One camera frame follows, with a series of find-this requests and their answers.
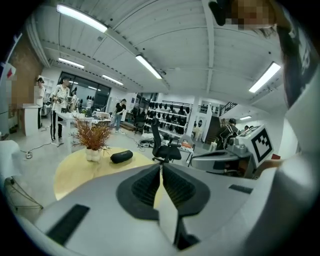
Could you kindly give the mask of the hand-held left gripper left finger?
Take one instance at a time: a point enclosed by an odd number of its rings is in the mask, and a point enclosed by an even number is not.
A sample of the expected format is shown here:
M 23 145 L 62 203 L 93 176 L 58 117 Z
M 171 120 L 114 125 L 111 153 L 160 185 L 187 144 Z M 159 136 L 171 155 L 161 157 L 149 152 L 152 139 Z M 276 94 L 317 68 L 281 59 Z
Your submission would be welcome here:
M 43 233 L 74 205 L 89 208 L 65 247 L 83 256 L 173 256 L 175 247 L 156 220 L 133 217 L 120 205 L 118 186 L 147 166 L 104 175 L 85 182 L 62 199 L 45 208 L 35 221 Z

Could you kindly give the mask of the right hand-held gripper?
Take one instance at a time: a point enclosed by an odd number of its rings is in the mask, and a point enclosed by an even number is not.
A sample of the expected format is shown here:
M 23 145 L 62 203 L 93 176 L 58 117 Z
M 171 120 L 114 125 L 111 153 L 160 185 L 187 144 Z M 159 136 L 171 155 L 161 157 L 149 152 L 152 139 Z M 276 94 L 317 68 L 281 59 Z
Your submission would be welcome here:
M 234 137 L 230 136 L 225 149 L 191 158 L 193 168 L 217 175 L 239 175 L 253 178 L 263 162 L 274 151 L 266 126 L 258 125 Z

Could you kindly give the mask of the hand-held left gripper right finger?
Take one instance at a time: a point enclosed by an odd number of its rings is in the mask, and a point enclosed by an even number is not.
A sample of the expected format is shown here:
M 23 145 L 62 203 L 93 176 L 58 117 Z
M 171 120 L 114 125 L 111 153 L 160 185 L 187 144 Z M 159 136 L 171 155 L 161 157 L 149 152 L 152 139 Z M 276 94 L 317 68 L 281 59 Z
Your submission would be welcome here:
M 213 232 L 240 209 L 256 181 L 195 170 L 176 164 L 162 166 L 162 184 L 177 213 L 173 244 L 184 250 Z

